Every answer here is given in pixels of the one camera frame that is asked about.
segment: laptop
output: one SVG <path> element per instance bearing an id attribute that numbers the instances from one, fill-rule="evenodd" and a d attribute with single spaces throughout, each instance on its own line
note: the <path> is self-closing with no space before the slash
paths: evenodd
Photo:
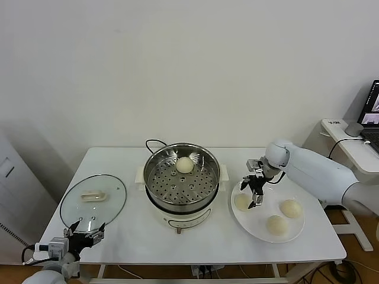
<path id="1" fill-rule="evenodd" d="M 358 123 L 364 128 L 361 136 L 369 140 L 370 145 L 379 152 L 379 80 L 372 83 Z"/>

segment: wooden floor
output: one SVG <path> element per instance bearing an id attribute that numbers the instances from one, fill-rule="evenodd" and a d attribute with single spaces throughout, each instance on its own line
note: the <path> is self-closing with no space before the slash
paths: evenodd
<path id="1" fill-rule="evenodd" d="M 327 211 L 327 215 L 332 224 L 346 223 L 343 215 L 338 210 Z M 362 250 L 354 235 L 342 235 L 340 239 L 345 246 L 348 257 L 347 259 L 361 262 L 375 270 L 379 270 L 379 242 L 376 240 L 375 231 L 378 221 L 374 218 L 357 218 L 362 229 L 365 231 L 371 244 L 374 247 L 373 252 L 366 253 Z M 123 266 L 129 271 L 140 275 L 146 279 L 193 279 L 191 268 L 189 266 Z M 243 265 L 245 273 L 249 277 L 272 277 L 270 266 L 265 265 Z M 286 265 L 280 264 L 279 271 L 281 275 L 286 272 Z M 364 284 L 379 283 L 379 273 L 370 271 L 358 264 L 355 264 Z M 23 267 L 23 266 L 0 266 L 0 283 L 1 284 L 19 284 L 22 281 L 39 271 L 40 267 Z M 87 271 L 92 277 L 97 277 L 99 270 L 98 265 L 82 265 L 81 271 Z M 322 272 L 329 277 L 334 283 L 338 283 L 330 275 L 328 267 L 324 267 Z M 226 266 L 219 270 L 221 278 L 246 278 L 238 265 Z M 134 276 L 120 270 L 117 266 L 107 266 L 104 273 L 105 278 L 135 278 Z M 77 280 L 70 280 L 70 284 L 80 283 Z M 314 277 L 313 284 L 328 283 L 328 281 L 317 273 Z"/>

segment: dough ball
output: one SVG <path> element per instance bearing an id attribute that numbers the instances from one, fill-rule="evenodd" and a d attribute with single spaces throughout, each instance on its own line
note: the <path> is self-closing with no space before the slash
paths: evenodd
<path id="1" fill-rule="evenodd" d="M 266 228 L 273 235 L 285 235 L 288 231 L 288 224 L 283 217 L 273 215 L 267 219 Z"/>
<path id="2" fill-rule="evenodd" d="M 301 207 L 300 203 L 293 199 L 288 199 L 283 201 L 280 206 L 280 211 L 289 218 L 298 218 L 303 214 L 303 207 Z"/>
<path id="3" fill-rule="evenodd" d="M 252 199 L 249 195 L 241 193 L 235 196 L 235 205 L 238 210 L 241 211 L 248 211 L 248 207 L 250 203 L 252 202 Z"/>
<path id="4" fill-rule="evenodd" d="M 181 157 L 176 161 L 175 166 L 179 173 L 189 173 L 194 168 L 194 162 L 188 157 Z"/>

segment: white cabinet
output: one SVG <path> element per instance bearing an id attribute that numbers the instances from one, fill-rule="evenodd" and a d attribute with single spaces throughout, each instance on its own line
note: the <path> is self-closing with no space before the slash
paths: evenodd
<path id="1" fill-rule="evenodd" d="M 21 263 L 24 244 L 38 242 L 57 203 L 0 134 L 0 264 Z"/>

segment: white table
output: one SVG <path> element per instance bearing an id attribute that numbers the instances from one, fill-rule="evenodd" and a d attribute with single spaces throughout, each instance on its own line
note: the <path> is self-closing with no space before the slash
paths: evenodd
<path id="1" fill-rule="evenodd" d="M 361 136 L 351 137 L 345 133 L 350 122 L 353 121 L 323 119 L 321 125 L 335 142 L 346 138 L 362 139 Z M 365 145 L 363 141 L 342 141 L 338 144 L 361 173 L 371 176 L 379 174 L 379 154 L 370 145 Z M 354 234 L 364 251 L 373 251 L 374 248 L 351 212 L 345 210 L 342 213 L 348 224 L 334 225 L 337 234 Z"/>
<path id="2" fill-rule="evenodd" d="M 84 178 L 110 174 L 120 178 L 127 188 L 127 201 L 119 216 L 105 228 L 105 238 L 93 248 L 86 248 L 81 262 L 89 264 L 260 264 L 297 263 L 288 277 L 275 283 L 296 280 L 315 268 L 319 262 L 346 257 L 338 236 L 318 200 L 286 177 L 277 185 L 291 191 L 303 204 L 306 224 L 298 238 L 282 244 L 271 244 L 248 234 L 230 212 L 229 196 L 233 186 L 246 174 L 246 160 L 264 155 L 265 149 L 209 149 L 220 164 L 227 166 L 230 183 L 219 192 L 211 216 L 199 226 L 175 231 L 157 222 L 153 205 L 146 193 L 134 183 L 137 168 L 145 163 L 145 148 L 91 148 L 84 157 L 68 188 Z M 54 213 L 41 243 L 62 235 L 59 207 Z"/>
<path id="3" fill-rule="evenodd" d="M 323 119 L 321 125 L 336 142 L 346 138 L 362 139 L 361 136 L 351 137 L 345 133 L 349 122 L 352 121 Z M 338 144 L 360 172 L 366 175 L 379 174 L 379 154 L 370 145 L 363 144 L 363 141 L 343 141 Z"/>

